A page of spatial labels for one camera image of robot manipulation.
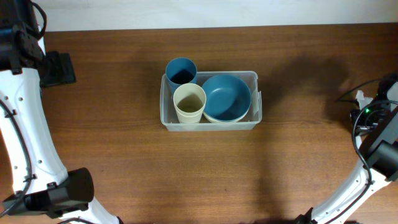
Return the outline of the cream cup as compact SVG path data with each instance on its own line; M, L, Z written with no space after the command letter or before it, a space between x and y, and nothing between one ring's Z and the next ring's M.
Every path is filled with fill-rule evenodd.
M194 83L179 86L173 95L173 103L177 116L201 119L206 106L206 93Z
M180 123L193 124L199 123L203 114L203 110L197 110L194 112L185 112L180 109L176 109L177 118Z

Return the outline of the blue bowl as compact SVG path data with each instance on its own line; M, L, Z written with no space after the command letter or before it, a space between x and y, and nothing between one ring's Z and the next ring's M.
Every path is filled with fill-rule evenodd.
M240 114L250 109L252 96L248 85L233 75L215 75L201 86L206 93L205 110L216 117L229 107L240 108Z

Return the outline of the clear plastic container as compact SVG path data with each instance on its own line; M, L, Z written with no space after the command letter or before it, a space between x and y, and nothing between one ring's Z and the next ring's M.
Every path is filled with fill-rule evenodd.
M211 123L204 116L195 124L180 123L174 108L172 92L166 75L162 76L160 88L160 120L169 131L239 131L250 130L262 120L262 96L258 90L258 75L254 71L222 71L198 72L197 84L204 84L207 79L215 75L234 75L242 79L249 87L252 94L252 103L248 115L237 123Z

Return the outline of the cream bowl front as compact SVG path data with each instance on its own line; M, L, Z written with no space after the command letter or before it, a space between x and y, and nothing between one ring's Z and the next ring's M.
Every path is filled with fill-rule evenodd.
M238 117L236 119L232 119L232 120L228 120L228 121L222 121L222 120L219 120L219 119L212 118L210 115L208 115L206 113L204 113L203 115L211 123L237 123L238 121L242 120L245 117L245 114L244 114L244 115L242 115L242 116L240 116L240 117Z

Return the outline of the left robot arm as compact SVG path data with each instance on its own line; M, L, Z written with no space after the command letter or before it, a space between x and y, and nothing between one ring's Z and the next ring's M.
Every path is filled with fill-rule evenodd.
M3 214L120 223L95 198L89 170L67 170L52 141L42 88L74 83L76 77L69 54L46 51L46 25L37 22L44 15L30 0L1 2L1 134L14 191L3 202Z

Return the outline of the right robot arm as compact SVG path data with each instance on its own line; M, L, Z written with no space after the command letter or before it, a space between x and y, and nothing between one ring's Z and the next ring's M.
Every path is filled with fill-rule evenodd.
M346 223L370 196L397 181L397 72L378 80L373 98L365 97L359 86L353 90L351 138L359 160L331 197L295 223Z

